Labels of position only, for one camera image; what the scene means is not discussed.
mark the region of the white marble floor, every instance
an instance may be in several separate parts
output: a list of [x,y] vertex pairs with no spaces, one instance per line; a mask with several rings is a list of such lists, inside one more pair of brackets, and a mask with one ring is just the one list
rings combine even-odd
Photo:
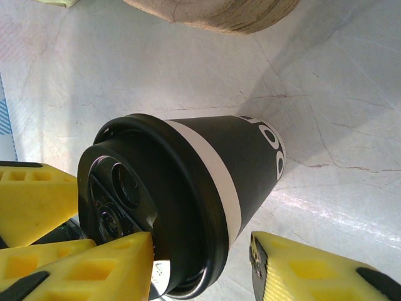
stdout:
[[21,160],[76,172],[108,120],[242,114],[273,124],[288,165],[199,300],[252,300],[252,230],[365,261],[401,282],[401,2],[302,0],[226,36],[122,0],[0,2],[0,72]]

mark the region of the white stripe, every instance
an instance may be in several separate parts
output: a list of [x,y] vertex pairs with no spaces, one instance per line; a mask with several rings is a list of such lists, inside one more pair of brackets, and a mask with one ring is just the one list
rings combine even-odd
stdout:
[[188,141],[209,171],[226,214],[229,245],[231,246],[239,234],[242,217],[237,191],[226,165],[213,146],[197,132],[175,121],[165,120],[165,122]]

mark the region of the marble surface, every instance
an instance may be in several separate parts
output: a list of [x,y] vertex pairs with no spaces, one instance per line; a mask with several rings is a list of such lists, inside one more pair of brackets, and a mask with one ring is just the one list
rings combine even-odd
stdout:
[[21,160],[75,174],[108,120],[248,114],[273,124],[285,174],[198,300],[252,300],[248,241],[269,231],[401,282],[401,2],[302,0],[226,36],[121,0],[0,2],[0,72]]

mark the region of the black paper cup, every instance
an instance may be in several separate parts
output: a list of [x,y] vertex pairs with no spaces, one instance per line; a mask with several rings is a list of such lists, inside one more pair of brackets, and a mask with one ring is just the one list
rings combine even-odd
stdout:
[[278,133],[253,117],[112,120],[78,166],[81,228],[98,244],[150,231],[150,299],[194,298],[219,278],[285,157]]

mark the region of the beige round object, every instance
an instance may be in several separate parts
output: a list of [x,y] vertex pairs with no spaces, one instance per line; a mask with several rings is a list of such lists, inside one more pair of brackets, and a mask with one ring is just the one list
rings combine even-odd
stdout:
[[287,16],[300,0],[124,0],[172,23],[249,34]]

